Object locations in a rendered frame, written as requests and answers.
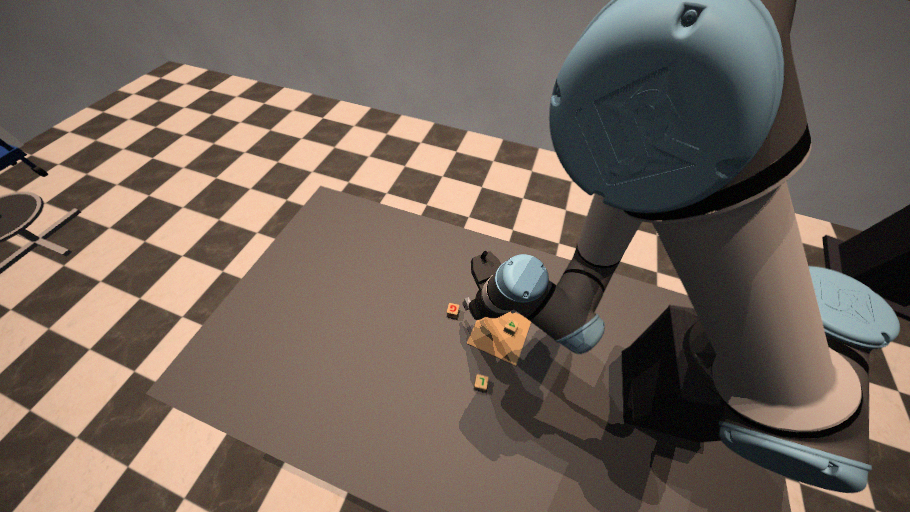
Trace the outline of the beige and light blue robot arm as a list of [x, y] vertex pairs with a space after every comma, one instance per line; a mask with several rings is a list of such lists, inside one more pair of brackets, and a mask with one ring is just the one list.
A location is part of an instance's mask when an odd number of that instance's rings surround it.
[[613, 273], [652, 223], [699, 318], [684, 352], [724, 403], [721, 441], [785, 477], [857, 493], [872, 470], [869, 354], [900, 324], [863, 283], [807, 263], [787, 186], [812, 148], [796, 1], [611, 0], [550, 102], [556, 155], [594, 194], [574, 255], [557, 285], [516, 255], [487, 294], [586, 353], [604, 334], [595, 311]]

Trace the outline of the orange flat mat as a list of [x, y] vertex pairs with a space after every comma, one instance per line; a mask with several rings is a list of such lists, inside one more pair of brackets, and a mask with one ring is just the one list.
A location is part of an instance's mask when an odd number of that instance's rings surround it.
[[[514, 335], [504, 331], [509, 318], [519, 322]], [[476, 321], [467, 344], [516, 366], [530, 324], [527, 318], [511, 311], [499, 318], [485, 317]]]

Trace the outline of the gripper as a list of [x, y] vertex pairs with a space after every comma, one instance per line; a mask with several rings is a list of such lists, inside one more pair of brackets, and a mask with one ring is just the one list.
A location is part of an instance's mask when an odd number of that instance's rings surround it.
[[487, 294], [487, 284], [489, 279], [500, 267], [500, 260], [490, 251], [484, 251], [481, 255], [473, 257], [471, 260], [471, 273], [478, 286], [478, 292], [472, 301], [469, 297], [462, 302], [464, 309], [470, 311], [475, 320], [482, 318], [499, 318], [508, 312], [515, 313], [515, 310], [502, 310], [496, 307], [489, 299]]

